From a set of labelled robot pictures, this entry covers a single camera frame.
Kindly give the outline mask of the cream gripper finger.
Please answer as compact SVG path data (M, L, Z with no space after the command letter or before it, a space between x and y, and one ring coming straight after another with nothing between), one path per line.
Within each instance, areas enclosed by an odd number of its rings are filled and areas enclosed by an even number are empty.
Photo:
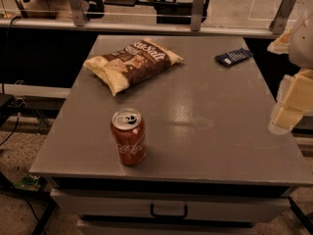
M313 110L313 70L301 69L294 76L285 75L280 83L268 130L285 135Z
M277 55L287 54L290 49L290 37L291 30L285 30L281 36L269 44L267 50Z

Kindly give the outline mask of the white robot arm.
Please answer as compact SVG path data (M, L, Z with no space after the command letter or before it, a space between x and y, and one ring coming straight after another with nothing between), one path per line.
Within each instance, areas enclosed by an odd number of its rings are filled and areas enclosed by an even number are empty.
M285 74L281 80L268 124L272 134L285 135L313 110L313 12L305 12L267 50L288 54L289 61L300 67L298 73Z

